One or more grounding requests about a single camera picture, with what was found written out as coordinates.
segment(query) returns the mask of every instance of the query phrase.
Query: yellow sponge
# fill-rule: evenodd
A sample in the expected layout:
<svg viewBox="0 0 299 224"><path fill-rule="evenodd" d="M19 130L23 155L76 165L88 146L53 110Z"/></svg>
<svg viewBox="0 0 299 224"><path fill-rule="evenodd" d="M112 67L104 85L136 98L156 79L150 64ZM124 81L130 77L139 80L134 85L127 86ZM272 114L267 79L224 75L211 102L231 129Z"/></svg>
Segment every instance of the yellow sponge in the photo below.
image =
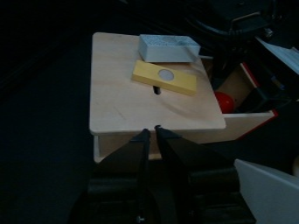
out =
<svg viewBox="0 0 299 224"><path fill-rule="evenodd" d="M138 60L132 80L184 95L196 94L196 75Z"/></svg>

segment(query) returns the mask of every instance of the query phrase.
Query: red ball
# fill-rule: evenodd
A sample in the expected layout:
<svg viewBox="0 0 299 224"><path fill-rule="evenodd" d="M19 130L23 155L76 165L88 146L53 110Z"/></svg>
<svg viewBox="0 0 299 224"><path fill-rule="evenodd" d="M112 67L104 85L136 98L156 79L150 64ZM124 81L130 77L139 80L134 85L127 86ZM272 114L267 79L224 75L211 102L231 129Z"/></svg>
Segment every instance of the red ball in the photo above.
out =
<svg viewBox="0 0 299 224"><path fill-rule="evenodd" d="M215 92L214 93L219 102L219 108L222 111L222 114L231 114L235 109L235 101L231 98L230 95L222 93L222 92Z"/></svg>

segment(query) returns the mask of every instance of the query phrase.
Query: wooden table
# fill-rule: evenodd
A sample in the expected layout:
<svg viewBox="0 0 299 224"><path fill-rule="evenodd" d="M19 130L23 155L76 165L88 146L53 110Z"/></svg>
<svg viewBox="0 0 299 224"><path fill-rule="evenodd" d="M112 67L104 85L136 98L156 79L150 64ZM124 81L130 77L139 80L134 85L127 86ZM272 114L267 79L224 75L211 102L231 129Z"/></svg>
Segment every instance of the wooden table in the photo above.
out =
<svg viewBox="0 0 299 224"><path fill-rule="evenodd" d="M90 131L96 139L95 160L118 149L132 135L155 125L183 132L226 128L224 117L212 93L202 60L194 63L159 63L198 76L195 96L131 80L138 52L138 36L95 33L92 40ZM159 157L152 134L151 158Z"/></svg>

